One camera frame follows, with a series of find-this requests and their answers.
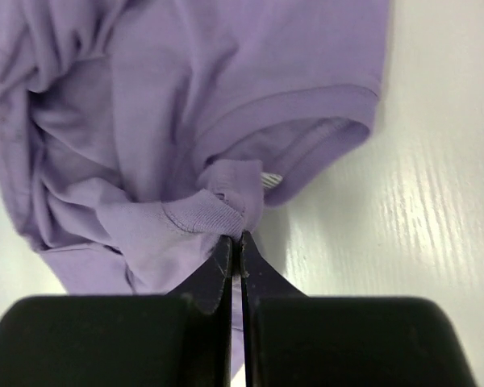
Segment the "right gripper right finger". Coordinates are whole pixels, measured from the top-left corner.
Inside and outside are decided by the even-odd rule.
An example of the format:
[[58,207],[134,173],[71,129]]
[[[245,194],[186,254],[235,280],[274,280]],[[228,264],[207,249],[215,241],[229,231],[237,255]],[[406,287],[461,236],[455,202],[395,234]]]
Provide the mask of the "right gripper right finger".
[[307,296],[240,241],[249,386],[473,386],[453,325],[426,298]]

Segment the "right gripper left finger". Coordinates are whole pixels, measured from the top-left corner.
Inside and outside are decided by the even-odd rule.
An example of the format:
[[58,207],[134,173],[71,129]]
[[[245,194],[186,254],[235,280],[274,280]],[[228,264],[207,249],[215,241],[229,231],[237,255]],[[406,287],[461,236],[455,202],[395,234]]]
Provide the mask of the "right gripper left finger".
[[0,386],[227,386],[232,241],[166,295],[39,296],[0,320]]

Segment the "purple t-shirt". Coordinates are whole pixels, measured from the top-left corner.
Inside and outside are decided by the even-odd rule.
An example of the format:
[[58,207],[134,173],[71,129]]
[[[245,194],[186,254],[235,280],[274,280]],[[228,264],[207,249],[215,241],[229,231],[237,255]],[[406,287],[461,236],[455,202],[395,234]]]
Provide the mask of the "purple t-shirt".
[[0,190],[72,295],[167,293],[366,141],[387,1],[0,1]]

